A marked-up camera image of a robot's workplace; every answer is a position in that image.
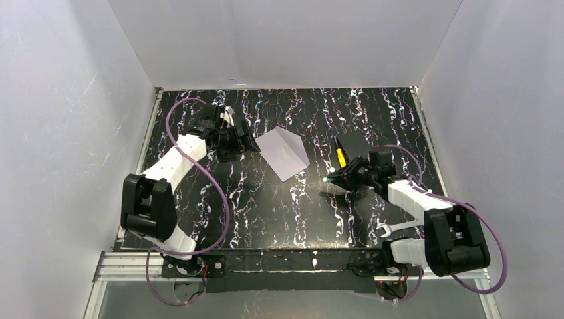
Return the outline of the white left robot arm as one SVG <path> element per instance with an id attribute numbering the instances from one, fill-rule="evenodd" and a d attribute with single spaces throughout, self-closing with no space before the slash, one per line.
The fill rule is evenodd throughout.
<path id="1" fill-rule="evenodd" d="M 233 162 L 246 151 L 260 151 L 247 121 L 236 120 L 229 106 L 204 106 L 199 116 L 184 125 L 184 131 L 174 138 L 171 149 L 157 163 L 124 179 L 120 226 L 174 259 L 188 261 L 208 252 L 197 250 L 196 241 L 180 229 L 175 190 L 191 169 L 200 170 L 218 190 L 225 222 L 229 223 L 225 192 L 199 161 L 215 153 L 219 162 Z"/>

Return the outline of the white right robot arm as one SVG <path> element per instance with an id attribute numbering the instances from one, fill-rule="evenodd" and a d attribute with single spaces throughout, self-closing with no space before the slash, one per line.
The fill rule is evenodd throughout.
<path id="1" fill-rule="evenodd" d="M 371 187 L 382 199 L 413 216 L 403 227 L 423 228 L 422 239 L 386 240 L 382 244 L 385 266 L 429 267 L 443 277 L 490 265 L 480 220 L 461 204 L 417 190 L 413 181 L 397 174 L 390 151 L 358 156 L 323 180 L 350 192 Z"/>

